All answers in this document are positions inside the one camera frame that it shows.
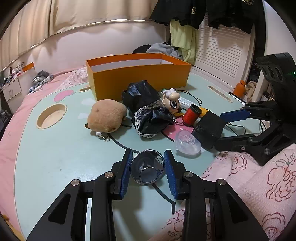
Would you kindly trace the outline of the pink fuzzy sleeve forearm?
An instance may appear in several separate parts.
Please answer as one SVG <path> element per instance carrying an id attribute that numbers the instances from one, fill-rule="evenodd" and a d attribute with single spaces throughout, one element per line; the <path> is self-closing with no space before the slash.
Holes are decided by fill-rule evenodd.
<path id="1" fill-rule="evenodd" d="M 295 145 L 283 149 L 263 167 L 248 153 L 220 152 L 202 179 L 225 179 L 261 224 L 270 240 L 295 217 Z"/>

